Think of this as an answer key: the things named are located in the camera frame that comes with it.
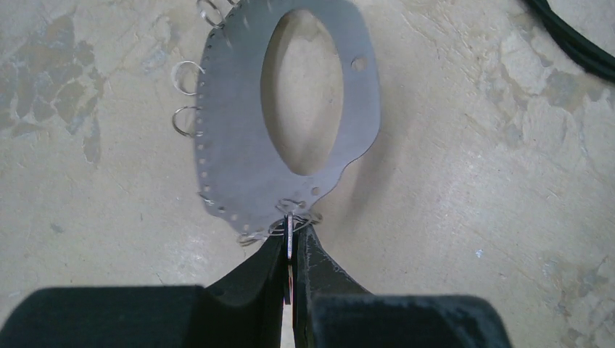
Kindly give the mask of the silver key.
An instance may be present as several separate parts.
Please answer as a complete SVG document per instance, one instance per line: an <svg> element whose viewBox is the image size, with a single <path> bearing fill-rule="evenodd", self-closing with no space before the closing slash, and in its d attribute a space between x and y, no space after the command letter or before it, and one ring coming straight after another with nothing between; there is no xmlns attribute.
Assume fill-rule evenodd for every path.
<svg viewBox="0 0 615 348"><path fill-rule="evenodd" d="M284 233L286 239L286 258L288 263L291 263L294 237L294 214L292 212L284 216Z"/></svg>

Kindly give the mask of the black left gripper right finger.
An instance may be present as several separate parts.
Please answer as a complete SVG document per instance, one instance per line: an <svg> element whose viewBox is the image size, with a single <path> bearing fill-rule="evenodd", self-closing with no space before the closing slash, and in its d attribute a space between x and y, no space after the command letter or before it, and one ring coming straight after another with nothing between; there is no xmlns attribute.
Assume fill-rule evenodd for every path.
<svg viewBox="0 0 615 348"><path fill-rule="evenodd" d="M469 295L378 295L322 247L314 227L294 235L296 347L510 347L486 300Z"/></svg>

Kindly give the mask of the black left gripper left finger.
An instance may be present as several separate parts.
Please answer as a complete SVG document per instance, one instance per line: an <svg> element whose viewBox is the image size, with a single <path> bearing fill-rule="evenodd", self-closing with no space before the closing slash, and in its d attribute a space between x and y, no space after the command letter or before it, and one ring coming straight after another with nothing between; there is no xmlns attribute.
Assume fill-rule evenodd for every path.
<svg viewBox="0 0 615 348"><path fill-rule="evenodd" d="M47 288L1 328L3 347L279 347L283 247L266 241L210 286Z"/></svg>

